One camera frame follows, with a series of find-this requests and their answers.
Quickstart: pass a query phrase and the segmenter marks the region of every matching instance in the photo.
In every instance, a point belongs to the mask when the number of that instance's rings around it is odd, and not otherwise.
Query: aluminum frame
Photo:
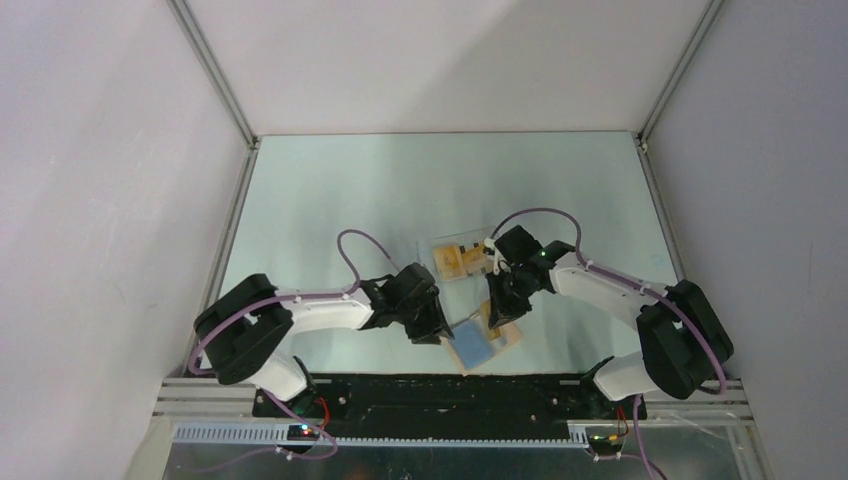
[[[648,113],[648,118],[645,119],[642,129],[639,130],[639,138],[641,138],[643,142],[647,142],[651,137],[651,134],[654,132],[654,128],[656,128],[657,123],[662,117],[665,107],[671,101],[674,93],[677,91],[677,87],[686,75],[686,72],[688,72],[689,68],[692,66],[692,61],[695,59],[695,55],[703,46],[707,35],[712,31],[715,21],[719,14],[721,14],[726,3],[727,0],[710,0],[706,8],[704,8],[704,13],[702,13],[701,18],[698,19],[698,23],[695,25],[695,30],[692,31],[689,41],[686,42],[686,47],[684,47],[683,51],[680,52],[680,57],[674,64],[674,68],[672,68],[668,79],[665,81],[659,96],[654,101],[654,105]]]
[[[183,33],[185,33],[186,40],[191,45],[191,49],[197,55],[200,66],[203,67],[206,75],[209,76],[209,82],[221,99],[221,103],[227,110],[227,114],[233,120],[233,123],[235,123],[242,140],[244,140],[248,148],[253,148],[256,145],[256,134],[250,128],[250,123],[247,121],[244,110],[242,110],[241,105],[236,99],[236,94],[230,86],[230,82],[227,81],[227,77],[224,75],[218,59],[215,58],[212,47],[209,45],[209,40],[203,34],[203,30],[200,28],[194,12],[186,0],[168,0],[168,6],[171,7],[174,18],[176,18],[177,23],[182,28]]]
[[[635,147],[642,164],[643,172],[657,211],[657,217],[663,231],[663,236],[669,250],[672,265],[678,278],[685,277],[684,261],[675,240],[672,223],[668,212],[662,201],[662,195],[657,185],[656,177],[651,168],[647,156],[647,141],[656,127],[662,113],[673,97],[681,79],[691,67],[693,59],[701,48],[704,39],[711,31],[715,20],[726,4],[726,0],[710,0],[704,13],[699,20],[692,36],[680,55],[674,69],[670,73],[663,89],[651,108],[643,127],[637,135],[634,135]],[[256,164],[260,138],[250,127],[250,124],[241,108],[235,92],[215,58],[214,52],[209,45],[206,36],[197,22],[194,13],[187,0],[168,0],[174,16],[186,35],[186,39],[197,55],[198,61],[207,73],[216,93],[226,108],[228,115],[233,120],[245,144],[250,148],[245,161],[244,169],[238,180],[236,192],[228,214],[227,224],[220,246],[215,257],[206,293],[203,297],[201,309],[205,309],[214,302],[220,293],[223,276],[226,271],[227,262],[232,250],[238,222],[241,217],[244,201],[250,185],[253,169]],[[192,336],[187,349],[182,369],[188,361],[188,354],[194,345],[195,338]],[[157,398],[153,411],[153,420],[163,418],[174,422],[176,429],[180,425],[264,425],[272,430],[278,429],[280,425],[288,425],[293,421],[286,419],[257,419],[251,416],[255,387],[252,385],[222,386],[215,380],[196,378],[166,378]],[[762,441],[754,424],[753,415],[748,405],[742,384],[739,381],[729,382],[729,388],[721,397],[706,396],[696,393],[685,401],[676,400],[655,392],[645,395],[649,418],[642,422],[648,428],[675,428],[675,427],[725,427],[728,439],[734,447],[737,466],[740,475],[745,480],[772,479],[773,473],[766,461],[763,452]],[[613,427],[613,421],[589,420],[572,422],[573,428],[585,429],[595,427]],[[379,444],[391,446],[386,440],[363,440],[353,439],[351,444]],[[446,446],[467,446],[464,444],[446,444]],[[508,444],[498,443],[503,447]],[[517,447],[526,447],[532,444],[516,442]],[[557,444],[544,444],[547,447]]]
[[[705,384],[716,387],[717,382]],[[217,443],[277,445],[293,444],[285,438],[287,418],[252,416],[256,387],[250,384],[223,386],[214,379],[167,378],[159,390],[153,410],[154,420],[168,419],[173,424],[173,443]],[[762,455],[759,433],[754,424],[748,398],[739,380],[728,382],[721,396],[696,393],[687,400],[676,400],[662,392],[645,394],[648,418],[644,428],[721,428],[727,435],[743,480],[774,478]],[[452,448],[585,448],[587,430],[614,428],[614,420],[570,421],[572,439],[545,441],[411,441],[389,438],[339,438],[343,446],[452,447]]]

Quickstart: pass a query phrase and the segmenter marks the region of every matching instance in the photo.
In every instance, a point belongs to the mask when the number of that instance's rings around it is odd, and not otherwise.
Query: red wire
[[[624,426],[627,427],[627,430],[625,430],[621,435],[627,436],[627,434],[630,433],[630,424],[627,423],[627,414],[624,413],[624,408],[621,405],[619,405],[618,410],[616,410],[616,417],[619,419],[619,426],[621,425],[621,421],[624,421]]]
[[[316,400],[315,402],[320,403],[321,406],[324,407],[324,423],[320,425],[321,428],[324,428],[327,426],[328,423],[330,423],[330,408],[327,407],[327,401],[324,400],[324,397],[318,397],[318,400]]]
[[[620,406],[615,409],[615,419],[617,420],[616,424],[615,424],[615,430],[616,430],[616,433],[620,436],[622,434],[621,433],[621,407]]]

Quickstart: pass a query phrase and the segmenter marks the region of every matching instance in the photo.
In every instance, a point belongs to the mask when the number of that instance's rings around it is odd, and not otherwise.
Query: glass panel
[[[341,288],[352,281],[335,245],[345,228],[367,231],[403,266],[425,260],[430,253],[419,246],[434,238],[532,206],[574,214],[595,261],[676,281],[629,133],[282,136],[262,140],[222,291],[257,272],[281,288]],[[543,245],[574,241],[564,218],[518,221]],[[391,272],[368,241],[351,236],[345,248],[363,278]],[[479,276],[440,288],[451,323],[479,307],[481,289],[485,295]],[[532,303],[515,322],[523,338],[475,373],[585,371],[639,348],[635,332],[592,306],[548,293]],[[400,325],[306,332],[280,348],[313,372],[459,371],[447,348],[412,345]]]
[[[644,428],[649,458],[670,479],[740,479],[724,428]],[[438,479],[638,479],[647,478],[640,460],[592,462],[579,449],[541,448],[391,448],[342,447],[329,460],[287,461],[285,455],[263,453],[228,468],[194,474],[186,468],[221,464],[255,450],[248,445],[175,444],[165,478],[346,480]],[[638,455],[635,438],[625,452]]]

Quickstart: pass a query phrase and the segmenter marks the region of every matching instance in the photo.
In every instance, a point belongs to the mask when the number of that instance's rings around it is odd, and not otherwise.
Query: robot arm
[[[646,290],[666,292],[666,298],[684,311],[721,363],[733,354],[724,328],[697,285],[682,280],[673,287],[631,277],[607,267],[603,273],[589,268],[574,247],[554,241],[547,247],[522,227],[513,227],[497,240],[487,240],[495,269],[487,275],[492,313],[489,326],[512,322],[532,309],[535,292],[575,297],[623,321],[639,334],[642,350],[599,363],[588,376],[609,400],[662,390],[688,398],[713,368],[691,332],[678,328],[679,319]],[[632,285],[641,285],[636,290]]]
[[[367,330],[404,326],[415,344],[453,337],[432,275],[413,263],[396,276],[363,280],[346,292],[284,294],[263,274],[251,275],[204,311],[194,323],[205,338],[218,325],[257,305],[255,321],[241,317],[206,346],[212,369],[222,385],[249,382],[282,401],[310,402],[312,380],[303,363],[277,350],[286,335],[328,328]]]

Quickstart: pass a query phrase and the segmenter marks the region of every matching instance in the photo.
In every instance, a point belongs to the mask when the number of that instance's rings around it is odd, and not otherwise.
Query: white wall
[[[846,128],[848,2],[737,0],[649,142],[779,478],[844,478]]]
[[[0,471],[123,476],[244,146],[166,3],[0,9]]]
[[[638,130],[707,0],[190,3],[273,134]]]

